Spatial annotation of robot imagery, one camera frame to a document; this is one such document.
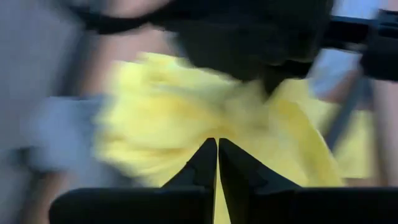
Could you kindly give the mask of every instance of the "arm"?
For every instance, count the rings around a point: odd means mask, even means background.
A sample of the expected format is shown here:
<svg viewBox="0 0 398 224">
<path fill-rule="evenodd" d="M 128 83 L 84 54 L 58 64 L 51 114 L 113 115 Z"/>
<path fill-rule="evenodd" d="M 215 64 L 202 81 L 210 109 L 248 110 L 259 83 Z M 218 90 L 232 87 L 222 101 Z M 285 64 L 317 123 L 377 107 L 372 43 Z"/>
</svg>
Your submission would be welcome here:
<svg viewBox="0 0 398 224">
<path fill-rule="evenodd" d="M 384 9 L 398 11 L 398 1 L 387 0 Z M 373 81 L 382 185 L 398 186 L 398 83 Z"/>
</svg>

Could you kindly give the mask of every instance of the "black plastic part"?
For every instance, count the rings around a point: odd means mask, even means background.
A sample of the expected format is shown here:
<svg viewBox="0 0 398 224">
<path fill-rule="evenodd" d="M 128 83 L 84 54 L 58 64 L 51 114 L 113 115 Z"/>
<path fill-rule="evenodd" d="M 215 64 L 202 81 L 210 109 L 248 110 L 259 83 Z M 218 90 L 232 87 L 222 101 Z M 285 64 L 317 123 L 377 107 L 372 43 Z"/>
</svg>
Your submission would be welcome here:
<svg viewBox="0 0 398 224">
<path fill-rule="evenodd" d="M 209 138 L 202 144 L 184 168 L 163 187 L 197 185 L 207 189 L 215 189 L 216 170 L 217 143 L 215 139 Z"/>
<path fill-rule="evenodd" d="M 351 50 L 348 44 L 366 44 L 371 23 L 370 19 L 332 16 L 322 47 Z"/>
<path fill-rule="evenodd" d="M 366 75 L 398 81 L 398 12 L 381 10 L 374 20 L 361 65 Z"/>
<path fill-rule="evenodd" d="M 51 224 L 206 223 L 214 220 L 217 144 L 207 139 L 162 188 L 79 189 L 51 206 Z"/>
<path fill-rule="evenodd" d="M 255 223 L 256 219 L 268 223 L 265 221 L 283 219 L 280 213 L 287 211 L 291 199 L 286 192 L 300 187 L 227 139 L 220 139 L 219 149 L 221 183 L 231 223 Z M 269 201 L 263 201 L 258 195 L 280 196 L 270 196 Z"/>
<path fill-rule="evenodd" d="M 213 223 L 200 186 L 160 189 L 79 189 L 62 195 L 49 211 L 51 224 Z"/>
</svg>

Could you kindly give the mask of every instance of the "yellow cloth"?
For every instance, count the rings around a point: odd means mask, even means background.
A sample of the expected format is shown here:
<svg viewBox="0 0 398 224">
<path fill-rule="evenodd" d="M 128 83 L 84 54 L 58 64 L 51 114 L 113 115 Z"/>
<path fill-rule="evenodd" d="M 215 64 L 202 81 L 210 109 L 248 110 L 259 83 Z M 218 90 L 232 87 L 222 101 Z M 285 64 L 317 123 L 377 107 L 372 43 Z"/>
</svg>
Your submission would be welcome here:
<svg viewBox="0 0 398 224">
<path fill-rule="evenodd" d="M 340 144 L 339 170 L 317 131 L 336 106 L 311 99 L 306 81 L 284 82 L 265 101 L 258 82 L 242 84 L 165 55 L 117 62 L 113 72 L 111 100 L 98 116 L 96 156 L 148 185 L 165 184 L 210 137 L 228 138 L 301 186 L 342 186 L 342 177 L 370 175 L 369 148 L 361 143 L 366 133 L 358 130 L 366 128 L 367 115 L 355 118 L 350 138 Z M 215 223 L 229 223 L 219 178 Z"/>
</svg>

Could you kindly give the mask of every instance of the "black clamp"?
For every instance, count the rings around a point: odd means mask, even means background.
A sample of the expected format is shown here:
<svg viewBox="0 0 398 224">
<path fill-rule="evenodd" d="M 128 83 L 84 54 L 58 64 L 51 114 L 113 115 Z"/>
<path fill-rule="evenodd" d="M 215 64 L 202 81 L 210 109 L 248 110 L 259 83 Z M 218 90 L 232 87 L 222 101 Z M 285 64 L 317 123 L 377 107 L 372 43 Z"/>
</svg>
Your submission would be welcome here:
<svg viewBox="0 0 398 224">
<path fill-rule="evenodd" d="M 398 12 L 380 11 L 371 24 L 368 48 L 361 59 L 365 75 L 398 81 Z"/>
</svg>

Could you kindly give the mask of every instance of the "black object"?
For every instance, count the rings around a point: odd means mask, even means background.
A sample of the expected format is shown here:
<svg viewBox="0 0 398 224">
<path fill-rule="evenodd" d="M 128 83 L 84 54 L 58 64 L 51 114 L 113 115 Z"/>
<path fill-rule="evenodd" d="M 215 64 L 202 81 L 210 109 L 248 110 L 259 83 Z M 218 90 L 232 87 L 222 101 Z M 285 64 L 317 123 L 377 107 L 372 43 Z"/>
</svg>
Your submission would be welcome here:
<svg viewBox="0 0 398 224">
<path fill-rule="evenodd" d="M 216 166 L 216 141 L 207 139 L 162 188 L 74 190 L 54 201 L 50 222 L 213 223 Z"/>
<path fill-rule="evenodd" d="M 321 49 L 333 1 L 173 0 L 137 18 L 67 7 L 87 29 L 99 34 L 125 32 L 145 23 L 162 26 L 178 33 L 194 66 L 242 81 L 262 78 L 271 94 L 284 79 L 307 76 Z"/>
<path fill-rule="evenodd" d="M 398 189 L 306 189 L 227 139 L 220 175 L 232 224 L 395 223 Z M 213 223 L 216 144 L 208 139 L 160 189 L 80 189 L 51 206 L 51 224 Z"/>
</svg>

